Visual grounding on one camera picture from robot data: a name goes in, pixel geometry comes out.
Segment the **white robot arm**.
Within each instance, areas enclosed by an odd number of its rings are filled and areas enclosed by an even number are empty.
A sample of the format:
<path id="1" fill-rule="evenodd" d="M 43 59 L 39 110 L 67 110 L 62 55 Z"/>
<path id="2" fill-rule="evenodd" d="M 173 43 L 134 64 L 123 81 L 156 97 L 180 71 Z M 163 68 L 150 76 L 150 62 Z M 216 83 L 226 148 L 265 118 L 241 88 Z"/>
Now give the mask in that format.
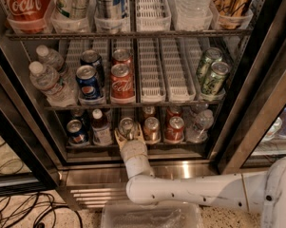
<path id="1" fill-rule="evenodd" d="M 192 179 L 160 179 L 150 166 L 143 132 L 114 132 L 124 161 L 126 194 L 139 205 L 174 200 L 261 214 L 261 228 L 286 228 L 286 157 L 268 170 Z"/>

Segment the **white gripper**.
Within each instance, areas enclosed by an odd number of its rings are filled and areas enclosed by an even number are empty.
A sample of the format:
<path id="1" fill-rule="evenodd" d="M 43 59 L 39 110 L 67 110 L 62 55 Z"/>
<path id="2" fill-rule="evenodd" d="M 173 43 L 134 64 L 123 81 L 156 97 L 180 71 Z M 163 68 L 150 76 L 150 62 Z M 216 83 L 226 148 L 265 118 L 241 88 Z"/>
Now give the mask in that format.
<path id="1" fill-rule="evenodd" d="M 121 150 L 127 176 L 130 179 L 138 175 L 153 176 L 154 171 L 148 160 L 141 125 L 137 123 L 137 140 L 128 142 L 118 129 L 114 130 L 114 135 Z"/>

